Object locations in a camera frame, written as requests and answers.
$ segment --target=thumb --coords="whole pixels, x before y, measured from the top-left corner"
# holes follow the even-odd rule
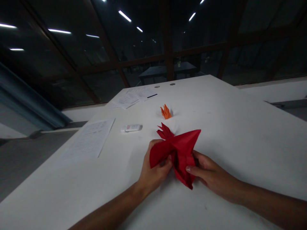
[[[173,164],[172,164],[171,156],[169,155],[164,165],[160,167],[160,170],[168,173],[169,170],[172,168],[172,166]]]
[[[205,179],[205,177],[207,177],[207,174],[209,173],[207,170],[203,170],[196,166],[187,166],[185,169],[188,173],[200,177],[202,179]]]

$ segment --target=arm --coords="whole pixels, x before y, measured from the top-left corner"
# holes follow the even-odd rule
[[[93,211],[70,230],[77,229],[116,229],[133,212],[133,210],[165,180],[172,168],[170,156],[164,165],[150,168],[149,154],[151,148],[163,140],[152,140],[144,156],[139,180],[119,196]]]
[[[307,202],[244,183],[209,157],[193,151],[198,167],[186,170],[200,178],[214,193],[229,202],[243,205],[283,229],[307,229]]]

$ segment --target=blue curtain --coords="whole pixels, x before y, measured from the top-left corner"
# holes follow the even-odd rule
[[[42,130],[54,130],[71,122],[1,62],[0,102]]]

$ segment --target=origami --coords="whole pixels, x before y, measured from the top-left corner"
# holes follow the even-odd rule
[[[160,164],[168,155],[171,155],[176,177],[185,186],[193,189],[192,183],[195,176],[189,174],[185,168],[188,165],[195,166],[192,150],[201,130],[198,129],[175,136],[163,123],[162,127],[158,127],[162,129],[162,131],[158,130],[157,133],[161,138],[165,139],[165,141],[155,144],[150,150],[150,168]]]
[[[162,109],[162,107],[160,107],[160,108],[161,108],[161,112],[162,112],[162,115],[164,116],[165,120],[172,117],[172,115],[170,114],[169,109],[166,106],[166,104],[164,104],[164,110]]]

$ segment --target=hand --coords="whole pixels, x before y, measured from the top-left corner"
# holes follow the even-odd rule
[[[145,197],[152,193],[154,190],[156,190],[162,184],[173,165],[171,161],[171,156],[169,155],[163,165],[157,165],[152,169],[150,168],[150,150],[155,144],[162,141],[163,140],[150,141],[148,150],[144,156],[144,162],[140,178],[136,182],[136,188],[141,190],[142,194]]]
[[[188,173],[199,177],[200,181],[217,195],[231,203],[240,203],[245,183],[236,179],[209,157],[193,150],[199,167],[187,166]]]

